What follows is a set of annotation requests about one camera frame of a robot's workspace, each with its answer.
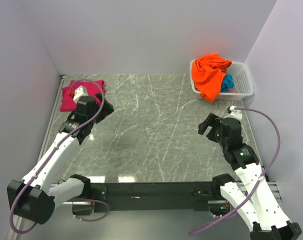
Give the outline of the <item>magenta red t shirt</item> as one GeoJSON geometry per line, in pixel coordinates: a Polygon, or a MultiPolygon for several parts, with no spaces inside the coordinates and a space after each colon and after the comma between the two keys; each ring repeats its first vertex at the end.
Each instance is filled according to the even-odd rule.
{"type": "Polygon", "coordinates": [[[69,86],[64,87],[62,91],[62,100],[61,100],[61,106],[60,111],[61,112],[71,112],[74,111],[76,108],[76,103],[72,100],[72,98],[69,96],[69,91],[76,90],[80,86],[84,86],[87,89],[88,96],[96,97],[97,93],[101,93],[101,90],[103,93],[106,93],[105,89],[105,81],[104,80],[95,80],[95,83],[90,83],[89,81],[79,81],[76,82],[72,80],[69,84],[69,86]]]}

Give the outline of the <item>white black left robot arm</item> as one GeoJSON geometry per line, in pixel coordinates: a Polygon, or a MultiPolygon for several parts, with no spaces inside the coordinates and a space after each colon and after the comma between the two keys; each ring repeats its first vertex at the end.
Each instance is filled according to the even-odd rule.
{"type": "Polygon", "coordinates": [[[11,223],[14,216],[19,216],[43,225],[64,202],[73,198],[86,201],[93,196],[90,179],[79,174],[71,175],[61,186],[52,187],[51,184],[65,161],[90,135],[93,126],[113,112],[113,106],[101,93],[77,100],[75,110],[61,124],[39,162],[20,181],[12,180],[8,184],[11,223]]]}

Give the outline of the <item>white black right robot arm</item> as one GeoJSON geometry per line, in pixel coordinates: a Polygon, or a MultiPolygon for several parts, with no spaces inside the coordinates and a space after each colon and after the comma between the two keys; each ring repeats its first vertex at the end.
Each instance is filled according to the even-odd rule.
{"type": "Polygon", "coordinates": [[[211,195],[218,200],[225,199],[233,207],[222,216],[225,220],[237,213],[250,231],[252,240],[296,240],[302,234],[297,222],[292,222],[283,212],[270,189],[260,161],[251,146],[243,142],[240,110],[231,110],[222,118],[210,113],[198,126],[203,135],[221,147],[225,160],[243,183],[243,193],[229,174],[212,179],[211,195]]]}

